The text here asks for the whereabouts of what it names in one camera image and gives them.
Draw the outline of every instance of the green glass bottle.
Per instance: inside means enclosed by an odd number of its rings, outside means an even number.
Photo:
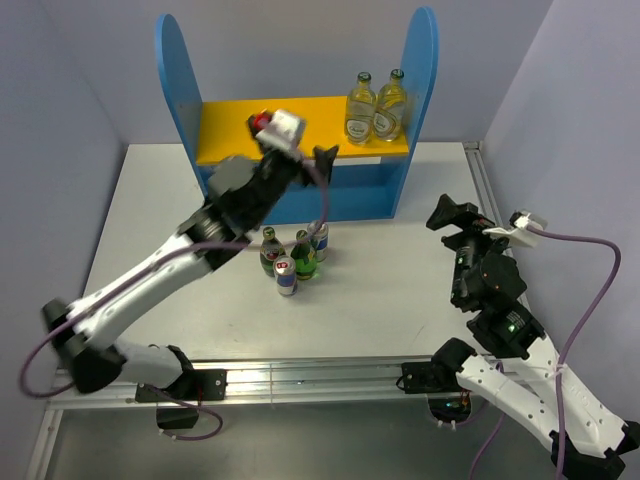
[[[309,280],[316,271],[318,259],[316,258],[315,249],[309,242],[309,234],[305,230],[299,230],[298,233],[296,233],[296,240],[302,239],[305,241],[293,247],[291,258],[296,261],[296,275],[298,279]]]
[[[260,264],[264,269],[264,273],[270,277],[274,277],[273,262],[280,255],[286,255],[284,246],[276,238],[276,231],[273,227],[265,227],[262,230],[262,246],[260,247]]]

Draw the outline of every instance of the clear glass bottle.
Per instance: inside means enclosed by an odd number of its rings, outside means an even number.
[[[358,85],[347,97],[344,133],[356,145],[367,143],[373,129],[373,114],[376,110],[376,94],[371,90],[371,74],[360,72]]]
[[[380,140],[391,142],[402,132],[402,116],[407,105],[407,92],[402,88],[404,72],[391,70],[389,83],[380,89],[373,129]]]

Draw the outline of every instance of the bottle label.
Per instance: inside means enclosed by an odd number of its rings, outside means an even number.
[[[364,140],[369,136],[371,129],[369,122],[358,118],[350,118],[347,120],[347,132],[351,138],[356,140]]]
[[[272,262],[280,255],[280,248],[277,245],[263,246],[260,250],[260,253],[262,253],[262,256],[264,256],[264,258]]]
[[[402,114],[404,113],[404,103],[399,102],[388,110],[378,108],[373,116],[373,128],[379,137],[386,137],[395,131],[399,126]]]

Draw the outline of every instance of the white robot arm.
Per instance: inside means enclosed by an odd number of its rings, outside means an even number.
[[[179,348],[139,345],[120,335],[166,297],[247,248],[246,233],[260,226],[292,182],[326,186],[337,154],[337,147],[316,147],[316,169],[307,171],[298,150],[302,119],[278,110],[252,116],[248,124],[264,155],[260,163],[243,156],[223,160],[208,179],[203,206],[150,257],[91,295],[43,307],[53,347],[80,393],[119,379],[153,385],[176,399],[196,398],[202,372]],[[21,387],[31,393],[24,371]]]
[[[544,230],[546,222],[528,212],[516,212],[510,223],[511,229],[497,227],[479,214],[475,205],[457,205],[442,195],[427,227],[438,230],[453,224],[461,229],[442,239],[456,252],[451,303],[463,312],[479,312],[467,323],[474,338],[507,370],[516,372],[529,390],[495,370],[458,339],[451,339],[434,355],[434,368],[445,373],[431,379],[451,381],[455,375],[458,387],[478,393],[514,418],[551,452],[556,463],[556,376],[560,367],[567,433],[564,475],[571,480],[617,479],[624,469],[620,455],[640,444],[640,425],[613,414],[569,366],[558,365],[559,355],[551,338],[518,302],[527,285],[520,278],[516,261],[502,254],[512,244],[534,246],[537,236],[528,227]],[[407,393],[417,393],[407,386],[405,381]]]

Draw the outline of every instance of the white wall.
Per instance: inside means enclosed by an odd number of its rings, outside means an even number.
[[[640,420],[640,3],[555,0],[486,137],[501,213],[603,236],[620,274],[569,362],[615,412]],[[534,313],[558,345],[608,275],[605,247],[544,241],[518,254]],[[638,478],[640,453],[624,478]]]
[[[122,146],[42,6],[0,2],[0,468],[22,478],[44,404],[18,393],[44,328],[39,309],[81,292]],[[45,351],[31,385],[50,386]]]
[[[155,67],[161,13],[178,19],[205,100],[345,95],[380,88],[409,19],[430,4],[441,33],[423,138],[480,140],[551,0],[42,0],[128,143],[177,143]]]

